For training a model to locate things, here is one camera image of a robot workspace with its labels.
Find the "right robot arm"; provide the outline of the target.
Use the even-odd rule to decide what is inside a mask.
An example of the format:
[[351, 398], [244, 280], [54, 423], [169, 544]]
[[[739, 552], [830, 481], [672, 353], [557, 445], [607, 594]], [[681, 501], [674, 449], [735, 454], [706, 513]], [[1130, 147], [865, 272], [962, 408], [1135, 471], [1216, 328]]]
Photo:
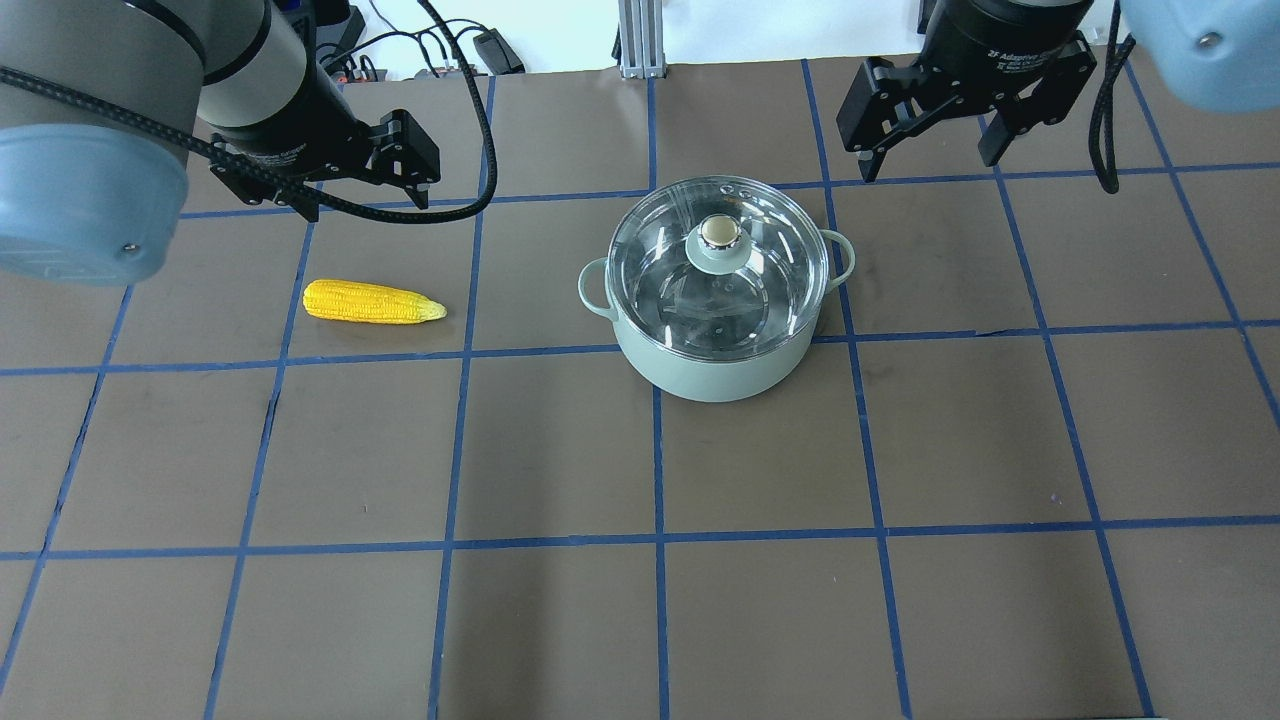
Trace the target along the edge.
[[1102, 55], [1082, 23], [1088, 1], [928, 1], [924, 42], [897, 67], [869, 56], [855, 74], [836, 126], [865, 182], [888, 151], [945, 120], [986, 117], [978, 152], [987, 167], [1037, 126], [1064, 120], [1100, 76], [1087, 152], [1106, 193], [1119, 191], [1114, 90], [1135, 47], [1155, 60], [1166, 87], [1203, 111], [1247, 113], [1277, 105], [1275, 1], [1116, 1]]

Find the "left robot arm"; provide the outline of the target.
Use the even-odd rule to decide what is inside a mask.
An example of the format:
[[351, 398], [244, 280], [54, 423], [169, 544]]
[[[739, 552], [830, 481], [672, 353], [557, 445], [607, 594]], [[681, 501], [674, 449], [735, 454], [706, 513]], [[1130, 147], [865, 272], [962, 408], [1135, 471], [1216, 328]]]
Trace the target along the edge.
[[[404, 110], [358, 119], [284, 1], [5, 1], [1, 264], [125, 286], [165, 264], [197, 124], [246, 204], [315, 218], [282, 179], [389, 184], [417, 208], [440, 152]], [[241, 161], [234, 168], [232, 161]]]

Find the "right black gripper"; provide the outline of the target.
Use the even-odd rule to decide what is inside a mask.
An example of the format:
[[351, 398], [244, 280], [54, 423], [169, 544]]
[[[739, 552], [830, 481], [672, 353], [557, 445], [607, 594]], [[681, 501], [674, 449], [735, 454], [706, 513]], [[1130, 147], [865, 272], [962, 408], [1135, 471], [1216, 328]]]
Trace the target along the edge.
[[995, 167], [1012, 141], [1037, 124], [1061, 122], [1097, 60], [1078, 28], [1092, 1], [937, 1], [916, 61], [899, 67], [869, 56], [837, 113], [841, 145], [858, 156], [864, 182], [877, 181], [890, 150], [966, 110], [963, 86], [1023, 88], [995, 102], [978, 143]]

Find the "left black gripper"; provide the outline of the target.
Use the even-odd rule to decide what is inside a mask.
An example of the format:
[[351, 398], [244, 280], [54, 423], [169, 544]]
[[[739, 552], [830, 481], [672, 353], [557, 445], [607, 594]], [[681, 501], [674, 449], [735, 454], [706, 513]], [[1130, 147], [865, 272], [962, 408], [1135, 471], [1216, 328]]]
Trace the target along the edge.
[[358, 119], [300, 38], [266, 38], [253, 55], [211, 69], [209, 124], [224, 138], [212, 146], [232, 159], [209, 161], [227, 190], [244, 205], [289, 208], [307, 222], [317, 222], [320, 205], [297, 179], [394, 186], [419, 210], [442, 179], [440, 150], [408, 111], [376, 126]]

